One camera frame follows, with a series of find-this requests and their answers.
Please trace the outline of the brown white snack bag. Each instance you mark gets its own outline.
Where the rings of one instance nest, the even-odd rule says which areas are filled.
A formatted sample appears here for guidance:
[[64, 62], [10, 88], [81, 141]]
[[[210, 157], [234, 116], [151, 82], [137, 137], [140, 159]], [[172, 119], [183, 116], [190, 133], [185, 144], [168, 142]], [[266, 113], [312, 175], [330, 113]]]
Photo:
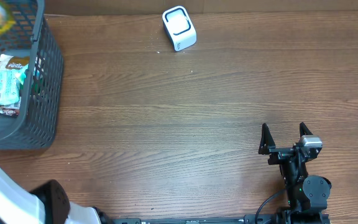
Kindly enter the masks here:
[[[2, 54], [0, 56], [0, 71], [1, 70], [25, 70], [26, 71], [29, 67], [29, 57], [16, 57], [12, 55]], [[21, 104], [21, 94], [20, 100], [11, 105], [0, 105], [0, 114], [7, 115], [7, 116], [17, 116], [20, 112]]]

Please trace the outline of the grey plastic basket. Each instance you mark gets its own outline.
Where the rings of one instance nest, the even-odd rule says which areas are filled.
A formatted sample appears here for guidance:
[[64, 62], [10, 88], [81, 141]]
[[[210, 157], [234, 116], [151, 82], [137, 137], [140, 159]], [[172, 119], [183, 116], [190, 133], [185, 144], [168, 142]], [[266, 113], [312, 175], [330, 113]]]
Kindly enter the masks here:
[[46, 148], [55, 139], [63, 56], [45, 19], [44, 1], [2, 2], [16, 23], [0, 35], [0, 56], [29, 57], [29, 67], [19, 114], [0, 114], [0, 150]]

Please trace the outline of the white barcode scanner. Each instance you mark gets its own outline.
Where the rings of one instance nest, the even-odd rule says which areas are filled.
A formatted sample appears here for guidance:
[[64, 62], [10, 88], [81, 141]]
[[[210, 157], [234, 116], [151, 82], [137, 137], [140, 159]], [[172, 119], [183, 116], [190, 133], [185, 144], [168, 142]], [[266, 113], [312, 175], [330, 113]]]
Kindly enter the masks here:
[[196, 29], [183, 6], [175, 6], [164, 11], [162, 21], [174, 51], [179, 52], [196, 43]]

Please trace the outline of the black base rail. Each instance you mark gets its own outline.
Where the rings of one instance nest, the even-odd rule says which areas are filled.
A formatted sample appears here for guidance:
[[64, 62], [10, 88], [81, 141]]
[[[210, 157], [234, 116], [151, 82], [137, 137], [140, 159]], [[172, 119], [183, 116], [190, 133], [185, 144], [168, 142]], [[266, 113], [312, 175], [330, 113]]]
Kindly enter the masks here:
[[[248, 214], [243, 217], [219, 217], [219, 218], [167, 218], [167, 219], [149, 219], [141, 220], [140, 218], [114, 218], [111, 220], [113, 224], [255, 224], [255, 215]], [[293, 221], [276, 221], [274, 215], [259, 215], [258, 224], [274, 224], [274, 223], [318, 223], [316, 219], [312, 221], [301, 221], [300, 219]]]

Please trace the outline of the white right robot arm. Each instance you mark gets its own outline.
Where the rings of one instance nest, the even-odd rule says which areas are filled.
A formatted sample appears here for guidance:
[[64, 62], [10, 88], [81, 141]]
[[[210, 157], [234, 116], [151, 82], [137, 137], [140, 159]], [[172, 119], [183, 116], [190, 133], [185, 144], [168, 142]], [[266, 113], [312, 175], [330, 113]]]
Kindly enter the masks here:
[[309, 175], [306, 163], [317, 158], [323, 149], [321, 138], [314, 135], [305, 123], [300, 123], [299, 141], [290, 147], [277, 147], [267, 124], [262, 125], [258, 153], [268, 155], [268, 164], [278, 165], [285, 188], [266, 199], [258, 208], [254, 222], [264, 206], [286, 193], [288, 206], [280, 207], [267, 223], [329, 223], [323, 214], [328, 207], [332, 183], [325, 177]]

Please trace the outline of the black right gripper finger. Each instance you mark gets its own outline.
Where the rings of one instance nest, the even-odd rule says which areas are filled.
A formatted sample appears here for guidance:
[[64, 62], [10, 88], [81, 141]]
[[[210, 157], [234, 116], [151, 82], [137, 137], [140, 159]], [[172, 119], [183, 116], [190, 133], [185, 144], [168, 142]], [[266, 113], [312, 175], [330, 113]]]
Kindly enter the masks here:
[[276, 148], [276, 145], [275, 145], [273, 137], [270, 133], [269, 127], [267, 126], [266, 123], [263, 123], [258, 153], [262, 154], [262, 155], [268, 155], [268, 154], [271, 154], [275, 148]]
[[308, 127], [304, 122], [300, 123], [299, 130], [300, 130], [300, 137], [313, 135], [313, 133], [308, 129]]

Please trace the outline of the teal snack packet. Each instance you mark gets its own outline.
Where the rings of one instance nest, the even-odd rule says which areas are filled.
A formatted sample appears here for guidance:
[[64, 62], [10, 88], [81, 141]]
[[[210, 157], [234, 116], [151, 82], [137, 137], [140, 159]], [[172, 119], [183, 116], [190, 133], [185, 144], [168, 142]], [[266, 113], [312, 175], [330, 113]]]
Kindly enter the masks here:
[[0, 105], [11, 105], [20, 100], [20, 88], [25, 78], [23, 69], [0, 71]]

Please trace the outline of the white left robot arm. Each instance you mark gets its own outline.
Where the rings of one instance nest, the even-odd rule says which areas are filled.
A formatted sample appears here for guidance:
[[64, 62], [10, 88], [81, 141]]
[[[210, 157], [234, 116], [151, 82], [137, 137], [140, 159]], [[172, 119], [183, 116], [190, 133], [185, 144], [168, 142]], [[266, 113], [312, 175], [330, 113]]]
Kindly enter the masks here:
[[69, 201], [56, 180], [26, 191], [0, 168], [0, 223], [102, 224], [111, 220], [97, 208]]

